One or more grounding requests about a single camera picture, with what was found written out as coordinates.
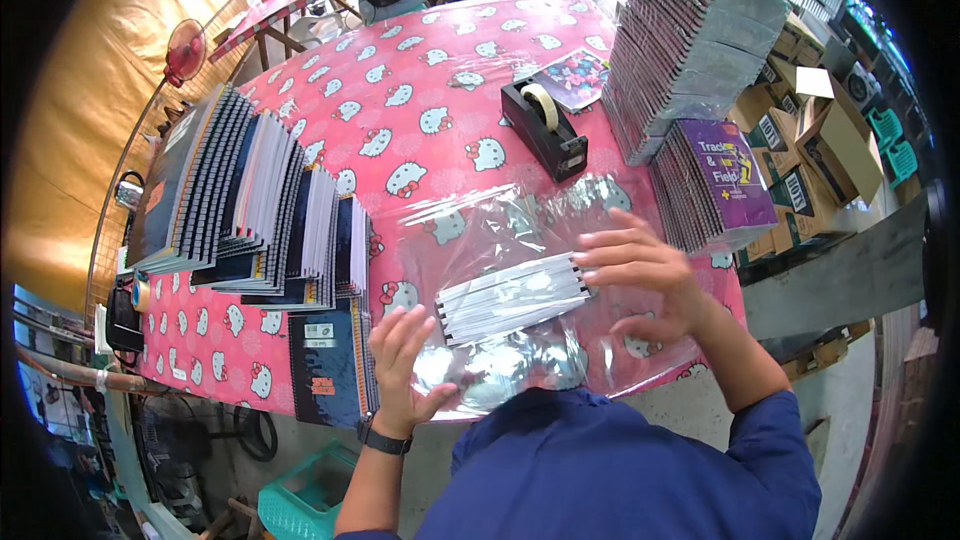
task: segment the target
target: blue shirt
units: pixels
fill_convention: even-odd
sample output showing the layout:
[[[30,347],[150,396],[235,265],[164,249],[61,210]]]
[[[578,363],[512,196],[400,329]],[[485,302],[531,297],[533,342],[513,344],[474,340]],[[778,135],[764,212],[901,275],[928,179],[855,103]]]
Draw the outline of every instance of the blue shirt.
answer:
[[[416,538],[810,538],[821,498],[786,391],[738,412],[721,452],[586,390],[528,390],[464,433],[451,471]]]

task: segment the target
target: tape dispenser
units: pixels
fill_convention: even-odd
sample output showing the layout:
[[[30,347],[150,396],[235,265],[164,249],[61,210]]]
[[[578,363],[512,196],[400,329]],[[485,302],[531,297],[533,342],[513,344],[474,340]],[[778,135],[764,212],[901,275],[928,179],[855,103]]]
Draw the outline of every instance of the tape dispenser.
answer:
[[[503,117],[555,182],[587,168],[587,137],[578,136],[543,86],[526,78],[500,89]]]

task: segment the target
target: wristwatch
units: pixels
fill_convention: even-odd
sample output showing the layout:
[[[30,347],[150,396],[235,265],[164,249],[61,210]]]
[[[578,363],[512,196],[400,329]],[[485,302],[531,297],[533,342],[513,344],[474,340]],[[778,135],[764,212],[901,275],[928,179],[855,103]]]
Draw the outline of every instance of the wristwatch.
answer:
[[[411,435],[405,440],[398,440],[380,435],[371,429],[374,415],[374,413],[367,413],[357,421],[357,439],[365,446],[387,455],[406,455],[409,453],[410,445],[414,442],[414,436]]]

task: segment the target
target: teal plastic chair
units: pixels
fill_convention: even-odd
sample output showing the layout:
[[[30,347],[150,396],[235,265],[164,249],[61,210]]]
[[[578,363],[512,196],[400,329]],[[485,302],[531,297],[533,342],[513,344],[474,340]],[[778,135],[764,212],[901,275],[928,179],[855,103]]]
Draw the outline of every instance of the teal plastic chair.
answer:
[[[332,540],[356,464],[356,452],[331,440],[263,486],[256,504],[263,527],[277,540]]]
[[[876,149],[881,153],[893,147],[894,142],[904,135],[904,126],[893,109],[880,113],[877,107],[873,107],[867,112],[867,122],[876,134]]]
[[[913,146],[906,140],[890,146],[885,154],[890,173],[894,174],[894,181],[890,183],[890,189],[893,190],[916,173],[917,155],[913,151]]]

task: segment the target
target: red electric fan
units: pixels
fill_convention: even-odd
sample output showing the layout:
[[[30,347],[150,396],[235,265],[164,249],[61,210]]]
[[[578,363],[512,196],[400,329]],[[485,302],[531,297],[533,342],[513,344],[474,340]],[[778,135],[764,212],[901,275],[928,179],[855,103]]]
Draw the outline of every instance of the red electric fan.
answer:
[[[204,27],[194,18],[186,18],[176,25],[167,44],[167,66],[163,76],[174,88],[180,88],[204,66],[207,56],[207,37]]]

